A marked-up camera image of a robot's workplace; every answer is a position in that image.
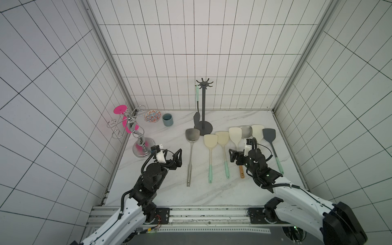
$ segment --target cream spatula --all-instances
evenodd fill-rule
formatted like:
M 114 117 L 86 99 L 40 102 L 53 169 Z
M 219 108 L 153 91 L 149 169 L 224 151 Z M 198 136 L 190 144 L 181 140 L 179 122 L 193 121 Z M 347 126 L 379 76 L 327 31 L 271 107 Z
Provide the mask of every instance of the cream spatula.
M 226 178 L 230 178 L 230 173 L 229 173 L 229 167 L 227 165 L 227 160 L 226 160 L 226 150 L 225 150 L 225 145 L 229 141 L 229 133 L 227 131 L 220 131 L 216 132 L 216 135 L 218 135 L 218 144 L 220 144 L 223 148 L 223 159 L 225 161 L 225 171 L 226 171 Z
M 204 144 L 210 149 L 210 169 L 208 174 L 208 181 L 212 183 L 212 149 L 218 144 L 218 135 L 216 134 L 205 134 Z
M 236 145 L 236 149 L 238 151 L 238 143 L 242 139 L 242 129 L 240 127 L 229 128 L 229 136 L 230 136 L 230 140 L 233 141 L 233 143 Z M 239 168 L 240 168 L 240 176 L 243 179 L 245 178 L 244 169 L 242 168 L 242 165 L 240 165 Z

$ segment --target blue cup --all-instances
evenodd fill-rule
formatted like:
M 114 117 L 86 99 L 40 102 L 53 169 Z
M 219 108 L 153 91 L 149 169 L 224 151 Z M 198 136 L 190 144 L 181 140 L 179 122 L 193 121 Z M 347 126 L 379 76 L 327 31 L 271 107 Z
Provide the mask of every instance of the blue cup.
M 170 113 L 166 113 L 163 115 L 162 121 L 166 127 L 170 127 L 173 125 L 173 116 Z

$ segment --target green handle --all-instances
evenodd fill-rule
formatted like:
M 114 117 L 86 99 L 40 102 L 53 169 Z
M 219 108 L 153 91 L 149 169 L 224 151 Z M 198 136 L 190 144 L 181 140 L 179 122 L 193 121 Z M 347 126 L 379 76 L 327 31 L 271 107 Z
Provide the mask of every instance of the green handle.
M 227 166 L 227 161 L 225 161 L 226 178 L 230 179 L 229 167 Z
M 212 183 L 212 165 L 210 164 L 210 173 L 208 174 L 208 181 Z
M 276 157 L 275 159 L 276 159 L 276 163 L 278 164 L 278 168 L 279 168 L 280 173 L 283 174 L 283 168 L 282 168 L 282 165 L 280 164 L 279 158 Z

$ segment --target black spatula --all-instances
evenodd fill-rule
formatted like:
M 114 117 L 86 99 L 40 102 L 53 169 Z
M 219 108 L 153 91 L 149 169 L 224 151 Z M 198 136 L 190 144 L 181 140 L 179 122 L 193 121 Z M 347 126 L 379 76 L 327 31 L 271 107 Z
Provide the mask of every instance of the black spatula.
M 264 136 L 264 139 L 271 144 L 272 150 L 273 150 L 274 155 L 275 155 L 276 163 L 278 164 L 279 171 L 280 171 L 281 174 L 283 174 L 282 165 L 280 164 L 279 158 L 278 158 L 278 156 L 276 155 L 276 152 L 275 152 L 275 148 L 272 145 L 272 141 L 274 141 L 275 137 L 276 137 L 275 129 L 263 129 L 263 136 Z

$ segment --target white marble surface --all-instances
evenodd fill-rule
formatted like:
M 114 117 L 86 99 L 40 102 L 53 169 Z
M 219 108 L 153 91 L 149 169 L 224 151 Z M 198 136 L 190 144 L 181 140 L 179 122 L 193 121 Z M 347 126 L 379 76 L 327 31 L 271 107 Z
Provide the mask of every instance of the white marble surface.
M 164 113 L 173 115 L 174 124 L 171 127 L 163 125 L 162 119 L 156 123 L 149 123 L 145 122 L 144 118 L 140 118 L 138 124 L 145 129 L 145 136 L 152 138 L 155 144 L 163 144 L 165 149 L 172 152 L 182 148 L 183 163 L 181 168 L 168 172 L 154 199 L 157 206 L 264 205 L 273 197 L 269 191 L 256 186 L 251 177 L 245 175 L 244 179 L 240 178 L 238 166 L 229 160 L 229 149 L 235 149 L 235 145 L 231 141 L 225 148 L 230 179 L 227 179 L 225 175 L 222 147 L 217 145 L 212 151 L 213 179 L 210 184 L 208 182 L 209 150 L 204 145 L 202 136 L 193 146 L 191 186 L 187 187 L 187 167 L 191 145 L 185 138 L 185 130 L 194 126 L 193 115 L 195 111 L 161 112 L 162 115 Z M 285 177 L 294 184 L 303 187 L 271 111 L 207 111 L 205 118 L 213 126 L 212 133 L 228 131 L 230 127 L 251 126 L 253 124 L 276 129 L 274 147 L 283 166 Z M 140 175 L 140 169 L 145 159 L 139 159 L 133 155 L 132 146 L 135 141 L 134 137 L 129 137 L 106 206 L 120 206 L 121 195 L 135 185 Z M 242 140 L 240 143 L 242 149 L 244 144 L 245 140 Z M 269 143 L 264 139 L 260 144 L 271 149 Z M 266 157 L 269 156 L 268 150 L 261 147 L 261 151 Z M 279 171 L 275 158 L 271 158 L 267 163 L 269 167 Z

